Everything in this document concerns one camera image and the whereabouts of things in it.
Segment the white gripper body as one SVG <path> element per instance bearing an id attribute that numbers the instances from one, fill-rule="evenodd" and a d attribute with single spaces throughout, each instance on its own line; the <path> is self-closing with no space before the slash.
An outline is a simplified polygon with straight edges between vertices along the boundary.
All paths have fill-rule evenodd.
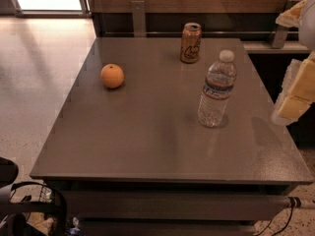
<path id="1" fill-rule="evenodd" d="M 298 38 L 309 50 L 315 49 L 315 0 L 307 0 L 301 11 Z"/>

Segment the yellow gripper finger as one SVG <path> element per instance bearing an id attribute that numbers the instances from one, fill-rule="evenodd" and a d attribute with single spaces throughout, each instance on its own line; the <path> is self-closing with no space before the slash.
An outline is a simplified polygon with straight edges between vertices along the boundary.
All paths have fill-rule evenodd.
<path id="1" fill-rule="evenodd" d="M 293 5 L 290 9 L 280 13 L 276 18 L 276 23 L 286 28 L 298 28 L 301 12 L 307 0 L 302 0 Z"/>
<path id="2" fill-rule="evenodd" d="M 281 126 L 296 122 L 315 102 L 315 52 L 303 61 L 292 59 L 288 65 L 272 113 L 272 121 Z"/>

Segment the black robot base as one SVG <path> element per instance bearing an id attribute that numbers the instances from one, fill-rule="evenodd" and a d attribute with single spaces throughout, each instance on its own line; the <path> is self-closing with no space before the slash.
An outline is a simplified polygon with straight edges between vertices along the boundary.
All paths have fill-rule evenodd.
<path id="1" fill-rule="evenodd" d="M 67 205 L 57 190 L 16 183 L 18 165 L 0 157 L 0 236 L 66 236 Z"/>

